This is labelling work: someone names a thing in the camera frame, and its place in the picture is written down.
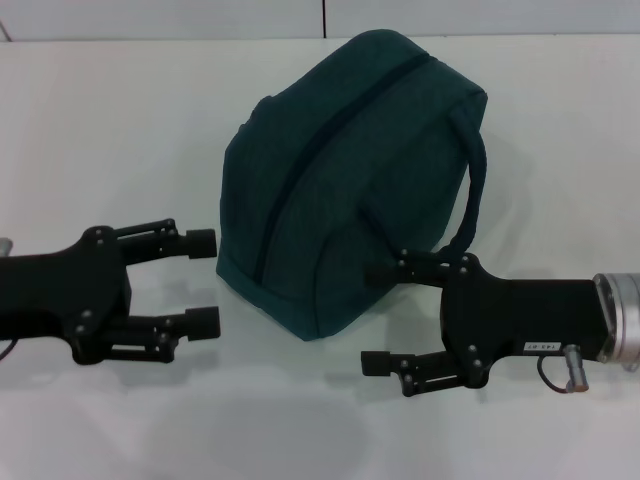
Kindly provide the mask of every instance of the white surface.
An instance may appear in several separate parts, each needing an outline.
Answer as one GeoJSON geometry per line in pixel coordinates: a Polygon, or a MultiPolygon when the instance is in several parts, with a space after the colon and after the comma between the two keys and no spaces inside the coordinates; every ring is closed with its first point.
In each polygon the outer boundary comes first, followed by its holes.
{"type": "Polygon", "coordinates": [[[326,0],[329,37],[390,28],[405,35],[638,33],[629,0],[326,0]]]}
{"type": "Polygon", "coordinates": [[[1,0],[15,41],[321,38],[319,0],[1,0]]]}
{"type": "MultiPolygon", "coordinates": [[[[0,47],[0,233],[54,251],[92,225],[174,217],[218,228],[224,150],[256,102],[341,41],[0,47]]],[[[640,37],[431,38],[483,86],[489,173],[472,250],[497,275],[640,271],[640,37]]],[[[456,206],[457,228],[465,196],[456,206]]],[[[360,374],[361,350],[425,353],[438,292],[392,292],[303,343],[233,294],[215,261],[131,270],[133,310],[219,304],[222,337],[171,365],[80,368],[65,344],[0,364],[0,478],[33,480],[630,478],[639,376],[587,366],[562,396],[509,358],[482,391],[405,399],[360,374]]],[[[563,361],[546,365],[566,381],[563,361]]]]}

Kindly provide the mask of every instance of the fabric bag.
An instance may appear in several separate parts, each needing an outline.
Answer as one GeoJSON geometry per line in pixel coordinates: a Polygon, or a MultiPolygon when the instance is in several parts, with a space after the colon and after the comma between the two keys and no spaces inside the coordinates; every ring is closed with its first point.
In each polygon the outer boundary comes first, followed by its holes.
{"type": "Polygon", "coordinates": [[[467,165],[475,235],[486,173],[486,93],[406,37],[363,33],[263,99],[225,155],[218,274],[303,340],[333,335],[380,299],[364,265],[430,251],[467,165]]]}

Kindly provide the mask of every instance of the bag zipper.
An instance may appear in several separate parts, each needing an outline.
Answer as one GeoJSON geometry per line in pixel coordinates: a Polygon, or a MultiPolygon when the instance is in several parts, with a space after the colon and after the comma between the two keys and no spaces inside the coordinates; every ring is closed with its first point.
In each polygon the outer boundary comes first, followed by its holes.
{"type": "Polygon", "coordinates": [[[256,260],[256,268],[253,273],[254,282],[262,284],[265,265],[267,262],[267,254],[269,252],[275,227],[278,223],[278,219],[280,218],[280,213],[287,203],[291,192],[293,192],[293,189],[298,183],[298,180],[300,180],[316,156],[340,132],[340,130],[353,120],[356,115],[374,102],[384,92],[389,90],[395,83],[424,65],[430,58],[430,55],[424,52],[410,58],[406,62],[401,63],[393,70],[390,70],[362,95],[336,112],[336,114],[331,117],[313,135],[313,137],[311,137],[311,140],[309,140],[309,142],[304,146],[298,155],[298,158],[294,162],[293,168],[285,178],[282,189],[276,197],[273,207],[271,207],[271,210],[269,211],[269,216],[267,217],[267,223],[262,236],[262,242],[260,244],[260,250],[258,252],[258,259],[256,260]]]}

